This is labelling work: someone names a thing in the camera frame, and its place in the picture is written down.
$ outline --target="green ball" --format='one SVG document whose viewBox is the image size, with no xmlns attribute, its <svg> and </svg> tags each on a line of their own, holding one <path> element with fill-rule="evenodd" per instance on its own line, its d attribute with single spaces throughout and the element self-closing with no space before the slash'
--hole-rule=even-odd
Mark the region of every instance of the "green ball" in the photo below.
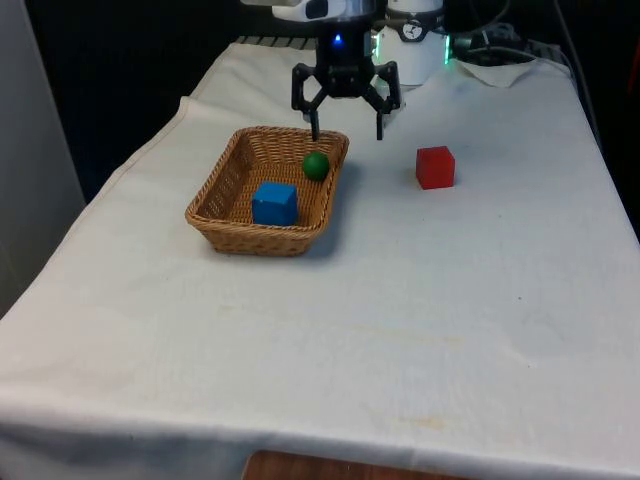
<svg viewBox="0 0 640 480">
<path fill-rule="evenodd" d="M 309 180 L 321 182 L 329 174 L 329 157 L 322 152 L 311 152 L 304 157 L 302 170 Z"/>
</svg>

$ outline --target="red cube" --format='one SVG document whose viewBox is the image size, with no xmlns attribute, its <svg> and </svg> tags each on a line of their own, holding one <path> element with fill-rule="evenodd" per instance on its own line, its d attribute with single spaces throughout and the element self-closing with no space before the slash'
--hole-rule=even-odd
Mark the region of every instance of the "red cube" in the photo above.
<svg viewBox="0 0 640 480">
<path fill-rule="evenodd" d="M 456 159 L 447 147 L 421 148 L 416 159 L 416 178 L 423 190 L 453 187 Z"/>
</svg>

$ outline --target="green light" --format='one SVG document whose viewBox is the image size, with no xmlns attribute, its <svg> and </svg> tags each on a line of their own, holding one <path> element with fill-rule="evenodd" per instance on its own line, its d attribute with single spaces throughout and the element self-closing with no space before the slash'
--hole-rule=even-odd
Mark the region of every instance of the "green light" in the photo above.
<svg viewBox="0 0 640 480">
<path fill-rule="evenodd" d="M 444 64 L 447 65 L 449 60 L 451 60 L 451 50 L 449 50 L 449 46 L 451 45 L 451 37 L 447 35 L 447 38 L 444 41 Z"/>
<path fill-rule="evenodd" d="M 373 49 L 373 55 L 376 57 L 376 61 L 380 59 L 380 35 L 381 33 L 378 33 L 378 35 L 376 35 L 376 46 Z"/>
</svg>

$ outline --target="cable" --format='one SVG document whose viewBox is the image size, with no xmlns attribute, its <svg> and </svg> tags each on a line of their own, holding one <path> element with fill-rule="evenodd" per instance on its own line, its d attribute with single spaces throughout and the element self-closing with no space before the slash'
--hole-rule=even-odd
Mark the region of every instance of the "cable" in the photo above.
<svg viewBox="0 0 640 480">
<path fill-rule="evenodd" d="M 447 32 L 443 29 L 440 30 L 434 30 L 434 33 L 438 33 L 440 35 L 451 35 L 451 36 L 458 36 L 458 35 L 475 35 L 476 33 L 481 33 L 483 30 L 486 30 L 487 28 L 489 28 L 490 26 L 492 26 L 493 24 L 499 22 L 500 20 L 502 20 L 502 18 L 509 13 L 509 10 L 511 9 L 511 0 L 505 0 L 504 2 L 504 7 L 502 8 L 502 10 L 500 11 L 500 13 L 498 13 L 495 17 L 493 17 L 493 19 L 488 22 L 485 23 L 484 25 L 480 26 L 480 27 L 476 27 L 473 30 L 468 30 L 466 32 Z"/>
<path fill-rule="evenodd" d="M 528 42 L 533 45 L 541 45 L 543 47 L 547 47 L 549 50 L 553 50 L 554 52 L 556 52 L 558 55 L 562 57 L 562 60 L 564 60 L 564 64 L 566 66 L 568 66 L 569 68 L 572 68 L 571 60 L 569 60 L 569 57 L 567 57 L 567 54 L 564 53 L 559 46 L 551 45 L 550 43 L 540 42 L 538 40 L 532 40 L 532 39 L 529 39 Z"/>
<path fill-rule="evenodd" d="M 573 57 L 573 65 L 574 65 L 575 73 L 578 74 L 577 79 L 582 87 L 582 95 L 584 97 L 584 103 L 586 104 L 587 115 L 590 117 L 590 120 L 591 120 L 590 123 L 591 123 L 591 130 L 593 131 L 593 136 L 596 139 L 598 148 L 600 149 L 600 151 L 602 151 L 602 142 L 600 140 L 600 131 L 598 129 L 598 122 L 596 120 L 596 114 L 593 109 L 593 103 L 591 102 L 591 95 L 589 94 L 589 88 L 587 87 L 587 79 L 584 76 L 584 71 L 582 70 L 582 64 L 580 63 L 580 58 L 578 57 L 576 46 L 573 44 L 573 39 L 571 38 L 571 33 L 569 33 L 569 27 L 567 27 L 567 22 L 564 19 L 564 15 L 562 14 L 562 9 L 560 8 L 559 0 L 553 0 L 553 6 L 555 8 L 558 21 L 560 22 L 560 27 L 565 37 L 565 41 L 567 42 L 567 46 L 569 47 L 569 52 Z"/>
<path fill-rule="evenodd" d="M 471 10 L 471 14 L 473 15 L 473 19 L 477 24 L 481 25 L 482 20 L 480 20 L 480 14 L 478 13 L 478 9 L 476 8 L 476 2 L 474 0 L 467 0 L 469 3 L 469 9 Z"/>
<path fill-rule="evenodd" d="M 488 53 L 492 53 L 492 52 L 512 53 L 512 54 L 515 54 L 515 55 L 520 55 L 521 57 L 528 58 L 530 60 L 540 60 L 541 62 L 544 62 L 544 63 L 546 63 L 548 65 L 551 65 L 552 67 L 560 70 L 564 74 L 567 73 L 565 71 L 565 69 L 562 68 L 562 65 L 559 64 L 558 62 L 554 62 L 553 60 L 549 60 L 548 58 L 538 57 L 537 55 L 533 55 L 532 53 L 523 52 L 521 50 L 516 50 L 515 48 L 507 48 L 507 47 L 491 47 L 490 49 L 489 48 L 474 48 L 473 50 L 469 50 L 467 53 L 473 55 L 473 54 L 476 54 L 476 53 L 483 53 L 483 52 L 488 52 Z M 569 69 L 569 76 L 573 80 L 573 78 L 575 78 L 575 75 L 574 75 L 573 69 L 571 68 L 571 64 L 566 65 L 566 67 Z"/>
</svg>

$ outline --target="blue cube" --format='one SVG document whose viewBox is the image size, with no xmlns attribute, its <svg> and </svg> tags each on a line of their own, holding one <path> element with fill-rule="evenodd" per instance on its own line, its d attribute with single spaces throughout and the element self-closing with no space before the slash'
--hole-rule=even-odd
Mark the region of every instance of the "blue cube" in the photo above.
<svg viewBox="0 0 640 480">
<path fill-rule="evenodd" d="M 298 193 L 294 185 L 264 182 L 251 201 L 253 223 L 288 227 L 298 220 Z"/>
</svg>

